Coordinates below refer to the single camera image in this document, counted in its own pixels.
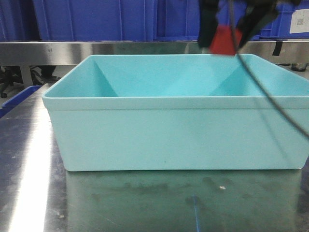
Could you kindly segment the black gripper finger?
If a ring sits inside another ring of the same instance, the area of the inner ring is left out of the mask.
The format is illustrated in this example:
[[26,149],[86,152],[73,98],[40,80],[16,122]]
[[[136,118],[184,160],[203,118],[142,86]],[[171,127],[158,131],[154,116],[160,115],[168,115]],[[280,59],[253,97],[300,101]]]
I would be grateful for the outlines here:
[[218,0],[199,0],[200,26],[198,34],[198,46],[208,48],[218,27],[216,15],[218,13]]
[[244,2],[246,4],[244,15],[237,21],[235,27],[235,32],[240,33],[240,39],[236,42],[236,51],[279,15],[278,0],[245,0]]

